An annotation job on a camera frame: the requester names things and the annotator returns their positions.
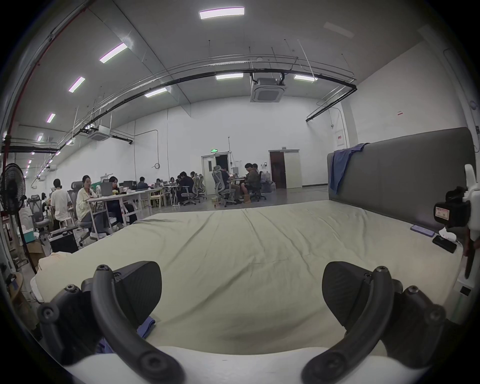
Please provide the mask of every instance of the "ceiling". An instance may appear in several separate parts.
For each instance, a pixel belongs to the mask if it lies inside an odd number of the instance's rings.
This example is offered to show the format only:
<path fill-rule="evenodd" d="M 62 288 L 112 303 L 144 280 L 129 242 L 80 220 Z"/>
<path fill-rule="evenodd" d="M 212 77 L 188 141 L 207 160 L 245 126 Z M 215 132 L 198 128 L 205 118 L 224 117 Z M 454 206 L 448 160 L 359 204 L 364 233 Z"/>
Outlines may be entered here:
<path fill-rule="evenodd" d="M 17 140 L 17 145 L 26 144 L 25 140 L 35 141 L 42 133 L 42 144 L 54 146 L 72 129 L 75 116 L 77 119 L 87 116 L 104 98 L 151 75 L 148 62 L 142 62 L 133 47 L 106 63 L 99 61 L 122 42 L 119 36 L 133 39 L 134 30 L 164 68 L 249 52 L 259 56 L 273 53 L 303 58 L 301 43 L 309 60 L 350 70 L 358 84 L 420 42 L 417 30 L 425 24 L 405 1 L 395 0 L 114 0 L 133 26 L 130 30 L 117 28 L 114 33 L 111 25 L 107 26 L 98 16 L 96 8 L 107 2 L 112 5 L 111 0 L 97 0 L 73 20 L 35 68 L 15 115 L 18 127 L 12 131 L 12 137 L 24 139 Z M 245 15 L 201 20 L 198 14 L 231 6 L 244 6 Z M 326 22 L 352 32 L 353 38 L 324 28 Z M 84 83 L 75 92 L 68 92 L 80 76 L 86 79 Z M 292 75 L 288 75 L 285 82 L 286 95 L 315 99 L 321 99 L 337 87 L 331 82 L 312 84 L 294 80 Z M 181 83 L 179 87 L 191 103 L 250 94 L 248 76 L 227 81 L 211 77 Z M 112 128 L 176 105 L 177 101 L 169 93 L 140 97 L 113 112 Z M 51 123 L 46 123 L 50 113 L 56 116 Z M 103 124 L 109 126 L 109 116 L 104 120 L 107 121 Z M 72 147 L 65 147 L 54 158 L 54 164 L 86 143 L 84 138 Z M 16 154 L 16 162 L 22 168 L 28 159 L 33 160 L 33 168 L 35 164 L 44 163 L 44 155 Z"/>

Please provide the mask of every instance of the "gray headboard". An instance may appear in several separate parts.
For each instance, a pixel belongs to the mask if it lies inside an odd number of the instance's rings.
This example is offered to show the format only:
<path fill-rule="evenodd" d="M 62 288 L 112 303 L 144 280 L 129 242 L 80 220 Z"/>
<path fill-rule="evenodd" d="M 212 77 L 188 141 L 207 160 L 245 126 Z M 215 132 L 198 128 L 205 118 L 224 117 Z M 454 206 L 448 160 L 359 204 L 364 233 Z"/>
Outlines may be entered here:
<path fill-rule="evenodd" d="M 338 194 L 330 200 L 355 205 L 438 230 L 433 205 L 456 186 L 466 187 L 464 165 L 475 167 L 468 128 L 418 133 L 368 144 L 350 159 Z M 328 154 L 328 179 L 333 153 Z"/>

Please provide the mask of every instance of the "laptop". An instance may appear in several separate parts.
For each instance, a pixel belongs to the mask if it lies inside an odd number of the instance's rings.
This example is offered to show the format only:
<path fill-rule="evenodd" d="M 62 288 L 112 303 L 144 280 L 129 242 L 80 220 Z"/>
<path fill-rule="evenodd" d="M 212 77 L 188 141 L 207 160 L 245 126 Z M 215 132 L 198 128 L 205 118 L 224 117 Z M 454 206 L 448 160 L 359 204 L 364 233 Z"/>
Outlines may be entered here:
<path fill-rule="evenodd" d="M 100 184 L 100 191 L 102 192 L 102 196 L 113 195 L 113 183 L 111 183 L 111 182 L 101 183 Z"/>

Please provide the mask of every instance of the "concrete floor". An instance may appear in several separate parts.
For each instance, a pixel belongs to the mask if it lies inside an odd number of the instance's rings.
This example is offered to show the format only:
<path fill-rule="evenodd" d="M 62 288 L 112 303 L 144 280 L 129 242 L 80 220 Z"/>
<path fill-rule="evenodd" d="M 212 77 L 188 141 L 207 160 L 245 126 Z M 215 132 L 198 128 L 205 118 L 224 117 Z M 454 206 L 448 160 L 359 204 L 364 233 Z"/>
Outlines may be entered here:
<path fill-rule="evenodd" d="M 271 193 L 265 193 L 265 199 L 261 199 L 259 202 L 252 201 L 250 204 L 228 204 L 224 207 L 222 204 L 212 202 L 213 196 L 207 196 L 207 199 L 202 199 L 200 203 L 196 205 L 187 204 L 181 206 L 172 207 L 168 205 L 161 209 L 153 209 L 153 213 L 165 213 L 165 212 L 192 212 L 192 211 L 214 211 L 217 209 L 241 209 L 241 208 L 255 208 L 265 207 L 269 205 L 282 205 L 303 203 L 306 201 L 328 200 L 328 187 L 321 185 L 317 187 L 305 187 L 305 188 L 293 188 L 293 189 L 277 189 Z"/>

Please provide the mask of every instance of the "sticker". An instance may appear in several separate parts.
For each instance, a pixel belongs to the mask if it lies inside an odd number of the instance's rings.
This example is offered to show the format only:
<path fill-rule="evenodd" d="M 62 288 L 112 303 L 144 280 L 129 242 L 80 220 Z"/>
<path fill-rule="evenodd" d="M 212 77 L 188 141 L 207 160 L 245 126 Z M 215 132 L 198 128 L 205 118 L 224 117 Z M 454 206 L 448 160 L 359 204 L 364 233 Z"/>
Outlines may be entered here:
<path fill-rule="evenodd" d="M 448 218 L 450 217 L 450 211 L 448 209 L 435 207 L 435 216 L 441 219 L 448 220 Z"/>

